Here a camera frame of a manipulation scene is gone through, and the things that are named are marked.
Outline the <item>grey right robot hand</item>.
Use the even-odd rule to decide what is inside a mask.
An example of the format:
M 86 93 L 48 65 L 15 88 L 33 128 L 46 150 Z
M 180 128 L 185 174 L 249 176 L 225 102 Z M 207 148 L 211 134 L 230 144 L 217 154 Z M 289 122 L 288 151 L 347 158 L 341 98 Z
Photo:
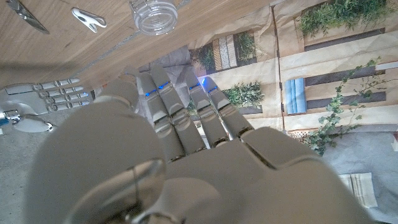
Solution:
M 1 127 L 8 124 L 25 133 L 51 132 L 55 125 L 42 114 L 90 104 L 90 93 L 79 78 L 45 83 L 18 83 L 1 89 Z

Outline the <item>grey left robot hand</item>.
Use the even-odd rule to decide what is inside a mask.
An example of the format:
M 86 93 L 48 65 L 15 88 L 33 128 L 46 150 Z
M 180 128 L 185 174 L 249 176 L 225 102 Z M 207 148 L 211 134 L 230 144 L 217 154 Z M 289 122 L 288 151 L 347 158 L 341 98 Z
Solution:
M 35 155 L 26 223 L 371 223 L 323 159 L 255 129 L 187 72 L 200 134 L 165 70 L 110 82 Z

